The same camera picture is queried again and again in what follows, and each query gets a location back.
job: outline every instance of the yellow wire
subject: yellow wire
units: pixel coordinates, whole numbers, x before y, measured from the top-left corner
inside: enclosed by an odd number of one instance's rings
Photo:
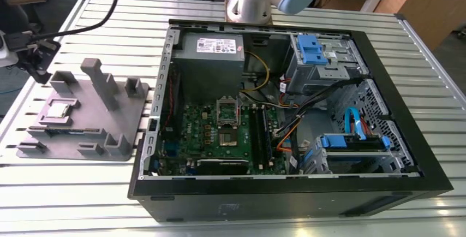
[[[265,64],[265,62],[263,61],[263,59],[261,59],[256,54],[253,54],[252,52],[248,52],[248,51],[244,51],[244,53],[251,54],[252,57],[255,57],[255,58],[260,61],[261,65],[263,65],[263,67],[264,67],[264,71],[265,71],[265,77],[264,77],[263,83],[261,83],[257,87],[255,87],[255,88],[247,88],[247,89],[244,89],[244,90],[240,90],[240,91],[243,91],[243,92],[248,92],[248,91],[256,91],[257,89],[260,89],[260,88],[267,84],[268,79],[269,79],[269,68],[267,67],[267,64]]]

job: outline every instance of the power supply label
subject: power supply label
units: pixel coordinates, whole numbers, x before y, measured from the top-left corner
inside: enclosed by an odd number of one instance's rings
[[[233,39],[197,39],[197,52],[201,53],[236,53],[236,41]]]

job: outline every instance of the aluminum profile table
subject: aluminum profile table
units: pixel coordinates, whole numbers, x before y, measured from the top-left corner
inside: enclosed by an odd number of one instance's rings
[[[78,0],[61,30],[98,22],[110,1]],[[146,114],[168,19],[223,21],[223,9],[223,3],[200,1],[118,0],[101,28],[57,39],[62,46],[49,71],[69,70],[85,78],[78,64],[97,57],[116,80],[136,76],[152,87]],[[0,235],[466,236],[466,100],[409,25],[388,14],[313,9],[296,16],[273,9],[272,20],[367,33],[455,190],[367,218],[158,224],[126,199],[133,158],[100,162],[16,157],[14,145],[52,91],[29,79],[0,124]],[[142,115],[141,131],[146,121]]]

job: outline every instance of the motherboard chip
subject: motherboard chip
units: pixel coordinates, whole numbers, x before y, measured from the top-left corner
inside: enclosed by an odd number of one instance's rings
[[[220,146],[237,146],[237,129],[223,126],[219,129],[219,142]]]

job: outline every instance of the connector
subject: connector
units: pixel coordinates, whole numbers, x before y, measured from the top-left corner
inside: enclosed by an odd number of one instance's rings
[[[4,35],[6,48],[12,52],[18,52],[36,48],[36,45],[30,43],[32,31],[25,31],[20,33],[12,33]]]

